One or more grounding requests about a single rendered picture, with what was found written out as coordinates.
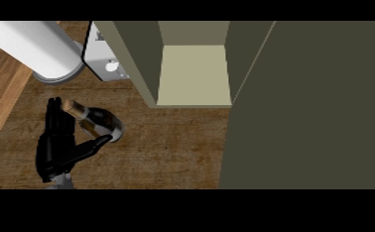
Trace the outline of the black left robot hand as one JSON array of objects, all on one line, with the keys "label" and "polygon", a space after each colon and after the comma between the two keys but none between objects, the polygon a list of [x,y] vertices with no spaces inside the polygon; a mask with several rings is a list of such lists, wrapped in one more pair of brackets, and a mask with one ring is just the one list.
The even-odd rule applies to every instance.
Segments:
[{"label": "black left robot hand", "polygon": [[52,182],[61,174],[69,174],[76,163],[92,157],[111,141],[107,134],[77,144],[76,117],[63,109],[63,98],[51,98],[46,111],[45,133],[39,138],[36,169],[43,182]]}]

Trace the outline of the dark wine bottle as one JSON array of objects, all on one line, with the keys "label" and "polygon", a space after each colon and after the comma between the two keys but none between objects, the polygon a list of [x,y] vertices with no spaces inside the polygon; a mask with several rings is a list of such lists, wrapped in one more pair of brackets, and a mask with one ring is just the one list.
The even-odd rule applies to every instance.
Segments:
[{"label": "dark wine bottle", "polygon": [[105,109],[86,107],[76,100],[67,99],[63,109],[79,120],[82,128],[88,135],[98,138],[111,135],[111,142],[117,142],[125,133],[123,123],[116,115]]}]

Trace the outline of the olive green cabinet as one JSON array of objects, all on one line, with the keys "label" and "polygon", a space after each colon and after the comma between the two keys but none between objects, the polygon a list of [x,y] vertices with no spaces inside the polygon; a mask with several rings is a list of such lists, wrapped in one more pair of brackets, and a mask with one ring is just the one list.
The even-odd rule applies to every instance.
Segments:
[{"label": "olive green cabinet", "polygon": [[274,21],[98,21],[153,108],[235,105]]}]

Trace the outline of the light wooden board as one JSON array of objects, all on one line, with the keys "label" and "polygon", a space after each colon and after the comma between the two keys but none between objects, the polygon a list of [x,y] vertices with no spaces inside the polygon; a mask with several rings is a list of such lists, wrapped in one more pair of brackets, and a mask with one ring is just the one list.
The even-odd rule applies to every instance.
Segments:
[{"label": "light wooden board", "polygon": [[26,88],[33,70],[0,50],[0,130]]}]

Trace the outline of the white appliance with knob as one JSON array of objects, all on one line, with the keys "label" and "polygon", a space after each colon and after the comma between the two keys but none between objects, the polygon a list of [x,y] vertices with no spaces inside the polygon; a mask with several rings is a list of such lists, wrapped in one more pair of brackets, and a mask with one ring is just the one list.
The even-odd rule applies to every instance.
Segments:
[{"label": "white appliance with knob", "polygon": [[104,35],[91,22],[86,47],[83,51],[85,63],[92,69],[95,75],[103,81],[116,81],[129,79],[129,74],[114,55],[111,47],[105,41]]}]

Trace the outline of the white paper towel roll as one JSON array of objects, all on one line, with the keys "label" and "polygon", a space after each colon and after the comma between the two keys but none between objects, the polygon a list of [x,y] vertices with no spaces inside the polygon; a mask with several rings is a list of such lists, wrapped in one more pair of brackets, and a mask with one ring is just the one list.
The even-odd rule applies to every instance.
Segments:
[{"label": "white paper towel roll", "polygon": [[85,46],[55,21],[0,21],[0,49],[51,85],[72,81],[86,68]]}]

